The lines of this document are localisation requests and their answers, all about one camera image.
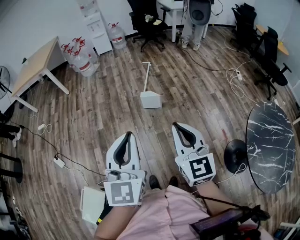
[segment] black marble table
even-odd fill
[[[252,109],[246,130],[252,178],[265,193],[275,193],[289,181],[296,159],[294,132],[285,112],[274,102]]]

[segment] standing fan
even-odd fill
[[[10,75],[8,69],[4,66],[0,66],[0,99],[4,98],[5,94],[9,91]]]

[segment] shoe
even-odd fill
[[[200,43],[199,44],[194,43],[193,50],[198,51],[199,47],[200,47]]]
[[[188,42],[181,41],[181,47],[186,49],[188,47]]]
[[[17,146],[17,136],[13,139],[13,147],[16,148]]]
[[[20,128],[20,131],[17,133],[17,140],[20,140],[20,138],[21,138],[21,132],[22,132],[22,128]]]
[[[169,181],[169,185],[172,185],[172,186],[178,188],[178,179],[175,176],[171,177],[171,179]]]
[[[150,188],[151,189],[160,189],[161,190],[161,187],[160,187],[160,184],[158,182],[158,179],[156,178],[156,176],[154,175],[151,175],[150,178],[149,178],[149,185],[150,185]]]

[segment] white sneaker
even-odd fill
[[[21,132],[22,132],[22,128],[20,128],[20,131],[17,133],[17,140],[20,140],[20,138],[21,138]]]
[[[193,50],[198,51],[199,47],[200,47],[200,43],[199,44],[194,43]]]
[[[13,139],[13,147],[16,148],[17,146],[17,136]]]
[[[181,47],[186,49],[188,47],[188,42],[181,41]]]

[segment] black shoe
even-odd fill
[[[151,189],[156,189],[156,188],[161,189],[158,179],[154,175],[150,176],[149,185]]]
[[[178,179],[175,176],[171,177],[171,179],[169,181],[169,185],[172,185],[172,186],[178,188]]]

